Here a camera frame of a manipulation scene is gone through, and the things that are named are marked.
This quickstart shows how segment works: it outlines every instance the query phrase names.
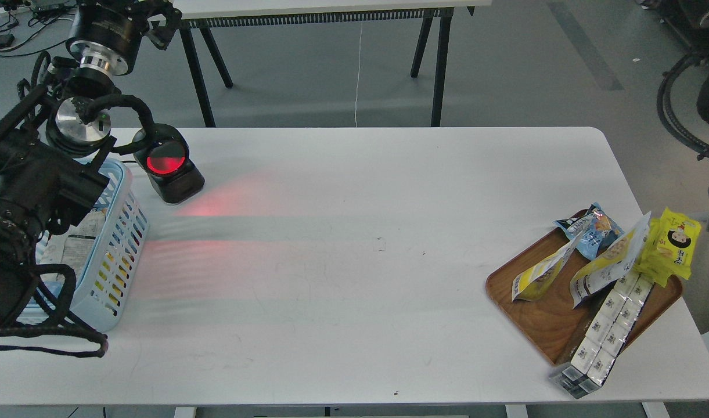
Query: white table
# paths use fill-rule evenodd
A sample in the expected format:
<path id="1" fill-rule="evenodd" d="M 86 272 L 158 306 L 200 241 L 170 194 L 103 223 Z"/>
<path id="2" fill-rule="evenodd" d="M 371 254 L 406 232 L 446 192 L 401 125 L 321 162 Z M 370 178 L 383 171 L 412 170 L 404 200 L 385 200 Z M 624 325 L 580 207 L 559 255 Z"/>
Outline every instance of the white table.
<path id="1" fill-rule="evenodd" d="M 181 131 L 206 187 L 168 206 L 133 170 L 152 229 L 109 352 L 0 352 L 0 405 L 574 402 L 484 283 L 593 201 L 640 217 L 601 132 Z M 709 399 L 682 300 L 581 402 L 673 399 Z"/>
<path id="2" fill-rule="evenodd" d="M 190 29 L 198 28 L 213 57 L 217 71 L 225 87 L 233 87 L 233 81 L 222 59 L 211 27 L 269 26 L 270 24 L 301 24 L 337 21 L 365 21 L 389 19 L 423 19 L 413 56 L 411 77 L 419 75 L 431 22 L 440 18 L 437 44 L 437 67 L 434 74 L 434 97 L 431 106 L 431 126 L 439 127 L 442 117 L 447 52 L 449 49 L 450 24 L 455 7 L 466 6 L 470 13 L 476 6 L 491 5 L 492 0 L 198 0 L 174 2 L 182 11 L 182 26 L 179 29 L 189 71 L 200 102 L 206 127 L 215 127 L 204 76 L 197 58 L 197 49 Z"/>

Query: floor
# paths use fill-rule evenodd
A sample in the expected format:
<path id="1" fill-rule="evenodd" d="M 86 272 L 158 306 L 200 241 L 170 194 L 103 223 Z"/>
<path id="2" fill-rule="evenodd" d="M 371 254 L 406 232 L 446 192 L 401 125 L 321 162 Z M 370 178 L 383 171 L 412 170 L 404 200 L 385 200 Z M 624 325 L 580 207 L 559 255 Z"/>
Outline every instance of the floor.
<path id="1" fill-rule="evenodd" d="M 673 140 L 657 119 L 655 97 L 663 71 L 683 45 L 652 11 L 634 0 L 494 0 L 471 17 L 455 11 L 442 126 L 592 126 L 607 136 L 642 211 L 664 207 L 709 211 L 709 161 Z M 69 21 L 47 27 L 34 51 L 65 39 Z M 418 21 L 238 27 L 213 31 L 235 82 L 228 90 L 195 34 L 219 127 L 426 127 L 434 82 L 436 29 L 418 79 L 408 70 Z M 31 34 L 25 24 L 12 33 Z M 62 46 L 54 55 L 66 55 Z M 0 118 L 17 102 L 15 83 L 31 73 L 32 56 L 0 58 Z M 678 116 L 709 142 L 694 99 L 707 69 L 686 72 L 675 88 Z M 201 127 L 203 119 L 177 35 L 167 51 L 145 40 L 132 74 L 116 84 L 142 98 L 158 122 Z M 113 111 L 116 127 L 137 124 Z M 589 174 L 594 176 L 594 167 Z M 685 300 L 702 333 L 709 331 L 709 236 L 700 239 Z M 0 408 L 13 416 L 102 416 L 101 407 Z M 500 405 L 426 408 L 432 415 L 505 416 Z M 709 402 L 667 404 L 670 416 L 709 416 Z M 531 418 L 642 417 L 640 404 L 530 405 Z M 109 407 L 111 417 L 172 416 L 171 408 Z M 414 415 L 425 408 L 333 408 L 333 416 Z M 322 416 L 322 408 L 206 408 L 199 416 Z"/>

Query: snack package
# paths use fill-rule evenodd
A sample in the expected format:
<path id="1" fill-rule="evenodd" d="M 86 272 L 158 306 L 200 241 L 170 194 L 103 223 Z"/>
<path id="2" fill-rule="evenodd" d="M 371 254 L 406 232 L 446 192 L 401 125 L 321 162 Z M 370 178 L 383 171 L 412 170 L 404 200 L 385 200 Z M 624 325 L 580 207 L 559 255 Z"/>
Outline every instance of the snack package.
<path id="1" fill-rule="evenodd" d="M 607 251 L 574 275 L 568 286 L 574 297 L 574 307 L 630 272 L 649 236 L 649 219 L 651 212 L 639 219 L 633 229 L 620 236 Z"/>
<path id="2" fill-rule="evenodd" d="M 589 207 L 583 217 L 560 219 L 554 224 L 566 233 L 569 241 L 574 240 L 577 235 L 582 235 L 577 249 L 588 260 L 594 260 L 596 255 L 603 253 L 622 235 L 622 228 L 604 214 L 597 202 Z"/>
<path id="3" fill-rule="evenodd" d="M 540 299 L 556 280 L 558 273 L 566 265 L 581 239 L 582 236 L 578 235 L 558 251 L 517 275 L 512 283 L 512 301 L 517 299 L 537 301 Z"/>
<path id="4" fill-rule="evenodd" d="M 700 223 L 668 207 L 661 219 L 651 221 L 651 239 L 644 246 L 636 272 L 643 273 L 662 287 L 671 275 L 688 279 Z"/>

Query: basket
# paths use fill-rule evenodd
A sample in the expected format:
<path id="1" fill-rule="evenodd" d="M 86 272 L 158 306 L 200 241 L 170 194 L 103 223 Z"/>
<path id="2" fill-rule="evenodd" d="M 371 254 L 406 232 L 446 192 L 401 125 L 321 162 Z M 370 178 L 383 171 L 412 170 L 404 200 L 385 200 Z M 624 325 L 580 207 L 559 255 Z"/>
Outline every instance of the basket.
<path id="1" fill-rule="evenodd" d="M 104 227 L 97 236 L 86 266 L 77 278 L 71 312 L 97 331 L 108 331 L 120 321 L 134 272 L 145 245 L 148 222 L 135 196 L 129 189 L 132 174 L 121 162 L 108 158 L 99 169 L 109 178 L 109 185 L 94 208 L 107 207 Z M 44 236 L 35 250 L 39 262 L 47 247 Z M 59 293 L 48 284 L 53 293 Z M 33 300 L 25 307 L 18 321 L 39 323 L 46 313 Z"/>

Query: wooden tray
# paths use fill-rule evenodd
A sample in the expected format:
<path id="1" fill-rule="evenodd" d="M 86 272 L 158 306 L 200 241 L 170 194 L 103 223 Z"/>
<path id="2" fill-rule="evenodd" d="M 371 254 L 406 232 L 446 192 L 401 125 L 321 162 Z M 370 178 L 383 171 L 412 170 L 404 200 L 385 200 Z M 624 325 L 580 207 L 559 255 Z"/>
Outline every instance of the wooden tray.
<path id="1" fill-rule="evenodd" d="M 574 216 L 580 217 L 584 214 L 585 211 L 580 211 Z M 548 293 L 539 301 L 512 302 L 512 282 L 519 273 L 553 254 L 566 243 L 568 238 L 560 228 L 556 228 L 498 268 L 486 280 L 489 297 L 553 365 L 560 365 L 568 359 L 567 346 L 574 343 L 570 341 L 575 338 L 574 331 L 582 322 L 588 320 L 594 304 L 593 299 L 590 299 L 573 309 L 574 300 L 568 290 L 571 278 L 588 260 L 579 251 L 574 251 Z M 635 341 L 654 320 L 672 306 L 682 296 L 682 291 L 682 283 L 676 276 L 670 277 L 666 288 L 654 285 L 625 346 Z"/>

